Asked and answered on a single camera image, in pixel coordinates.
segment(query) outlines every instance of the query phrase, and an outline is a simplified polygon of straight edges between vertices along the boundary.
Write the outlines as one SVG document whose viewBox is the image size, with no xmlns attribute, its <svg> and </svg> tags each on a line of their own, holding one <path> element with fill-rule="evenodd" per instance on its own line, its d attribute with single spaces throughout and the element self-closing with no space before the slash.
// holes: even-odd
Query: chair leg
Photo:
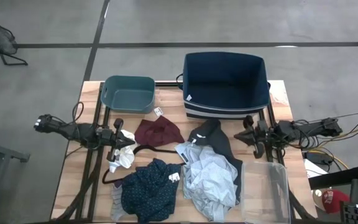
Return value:
<svg viewBox="0 0 358 224">
<path fill-rule="evenodd" d="M 10 57 L 10 58 L 14 58 L 16 60 L 19 60 L 19 61 L 21 61 L 21 63 L 7 63 L 6 60 L 5 60 L 4 55 L 7 56 L 7 57 Z M 0 54 L 0 57 L 2 59 L 2 62 L 4 62 L 4 65 L 29 65 L 25 60 L 23 60 L 21 58 L 18 58 L 18 57 L 15 57 L 15 56 L 12 56 L 12 55 Z"/>
</svg>

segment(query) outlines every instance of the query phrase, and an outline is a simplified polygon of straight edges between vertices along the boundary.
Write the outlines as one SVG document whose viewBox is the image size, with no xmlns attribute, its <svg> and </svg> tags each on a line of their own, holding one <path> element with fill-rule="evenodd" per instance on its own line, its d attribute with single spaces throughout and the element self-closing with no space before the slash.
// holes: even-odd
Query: concrete floor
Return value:
<svg viewBox="0 0 358 224">
<path fill-rule="evenodd" d="M 0 24 L 18 43 L 92 43 L 103 0 L 0 0 Z M 100 42 L 358 42 L 358 0 L 111 0 Z M 358 47 L 99 49 L 91 80 L 144 75 L 173 80 L 184 55 L 231 51 L 265 59 L 284 80 L 295 119 L 358 111 Z M 28 67 L 0 61 L 0 145 L 31 153 L 12 162 L 0 196 L 0 223 L 48 220 L 67 141 L 36 133 L 40 114 L 70 120 L 90 49 L 19 49 Z M 358 116 L 340 119 L 346 131 Z M 358 136 L 329 144 L 358 166 Z"/>
</svg>

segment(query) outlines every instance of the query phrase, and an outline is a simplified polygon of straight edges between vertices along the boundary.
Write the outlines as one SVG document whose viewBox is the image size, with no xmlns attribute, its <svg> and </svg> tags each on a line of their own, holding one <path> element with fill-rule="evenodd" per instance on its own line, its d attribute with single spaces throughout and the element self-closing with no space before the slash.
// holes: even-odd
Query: white cloth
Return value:
<svg viewBox="0 0 358 224">
<path fill-rule="evenodd" d="M 128 131 L 125 131 L 125 130 L 121 130 L 121 133 L 135 141 L 135 135 L 128 132 Z M 133 161 L 135 160 L 135 155 L 134 155 L 134 149 L 136 148 L 137 144 L 133 144 L 133 145 L 130 145 L 130 146 L 126 146 L 126 147 L 123 147 L 121 149 L 116 149 L 114 151 L 114 155 L 116 156 L 116 160 L 114 162 L 110 162 L 109 161 L 109 170 L 110 172 L 114 173 L 117 169 L 117 167 L 119 166 L 123 166 L 125 167 L 126 169 L 130 168 Z"/>
<path fill-rule="evenodd" d="M 227 211 L 236 205 L 233 184 L 237 169 L 227 159 L 216 154 L 210 146 L 190 142 L 175 147 L 182 159 L 183 193 L 209 221 L 224 222 Z"/>
</svg>

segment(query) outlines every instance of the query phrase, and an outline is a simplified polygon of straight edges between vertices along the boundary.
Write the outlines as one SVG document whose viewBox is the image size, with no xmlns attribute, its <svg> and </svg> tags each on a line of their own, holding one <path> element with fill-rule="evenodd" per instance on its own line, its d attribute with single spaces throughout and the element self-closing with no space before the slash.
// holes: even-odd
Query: gray clothing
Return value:
<svg viewBox="0 0 358 224">
<path fill-rule="evenodd" d="M 224 222 L 227 211 L 236 204 L 233 184 L 237 169 L 210 146 L 190 142 L 175 147 L 182 159 L 183 193 L 209 221 Z"/>
<path fill-rule="evenodd" d="M 111 220 L 118 221 L 123 215 L 127 215 L 121 205 L 121 195 L 122 195 L 122 184 L 119 184 L 116 187 L 115 184 L 112 185 L 111 197 L 112 197 L 112 207 L 111 207 Z"/>
</svg>

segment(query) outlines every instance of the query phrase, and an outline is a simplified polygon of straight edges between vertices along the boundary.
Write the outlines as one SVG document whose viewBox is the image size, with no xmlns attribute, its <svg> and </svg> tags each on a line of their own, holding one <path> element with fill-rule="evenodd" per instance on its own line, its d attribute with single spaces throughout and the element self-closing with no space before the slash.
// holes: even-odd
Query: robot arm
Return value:
<svg viewBox="0 0 358 224">
<path fill-rule="evenodd" d="M 266 144 L 273 147 L 282 147 L 289 142 L 305 138 L 307 136 L 338 136 L 342 129 L 337 119 L 326 118 L 318 122 L 307 124 L 295 124 L 293 121 L 279 121 L 274 128 L 269 128 L 265 120 L 257 122 L 253 127 L 252 116 L 243 120 L 245 131 L 234 135 L 234 138 L 246 143 L 248 146 L 255 146 L 254 156 L 259 159 L 263 156 Z"/>
<path fill-rule="evenodd" d="M 38 117 L 37 122 L 34 124 L 34 129 L 40 133 L 58 133 L 67 140 L 79 142 L 81 146 L 88 149 L 111 146 L 107 159 L 114 161 L 112 153 L 114 149 L 135 144 L 133 140 L 121 133 L 123 124 L 122 119 L 116 119 L 114 122 L 116 132 L 114 132 L 108 126 L 101 127 L 89 123 L 65 123 L 50 114 L 45 114 Z"/>
</svg>

